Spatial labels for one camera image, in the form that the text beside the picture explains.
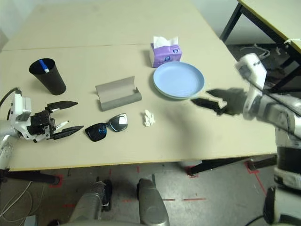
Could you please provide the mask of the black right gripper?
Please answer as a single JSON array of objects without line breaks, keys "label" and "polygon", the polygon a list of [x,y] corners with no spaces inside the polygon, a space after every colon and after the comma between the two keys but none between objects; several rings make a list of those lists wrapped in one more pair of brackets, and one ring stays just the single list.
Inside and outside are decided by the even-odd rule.
[{"label": "black right gripper", "polygon": [[243,89],[211,89],[207,90],[206,93],[213,97],[223,99],[223,101],[227,103],[226,106],[222,109],[219,107],[218,102],[205,98],[191,99],[191,102],[199,107],[213,110],[217,115],[225,113],[234,116],[243,112],[247,98],[247,93]]}]

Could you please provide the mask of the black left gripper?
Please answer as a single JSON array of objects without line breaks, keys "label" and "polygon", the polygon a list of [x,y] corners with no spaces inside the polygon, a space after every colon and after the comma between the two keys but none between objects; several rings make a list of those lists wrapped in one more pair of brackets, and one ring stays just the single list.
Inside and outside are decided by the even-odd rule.
[{"label": "black left gripper", "polygon": [[63,110],[73,107],[77,104],[77,102],[73,101],[54,102],[47,105],[48,110],[43,110],[32,115],[30,117],[30,134],[35,135],[34,140],[61,139],[81,130],[84,126],[69,127],[63,129],[61,132],[54,133],[54,131],[56,130],[55,120],[51,117],[52,111]]}]

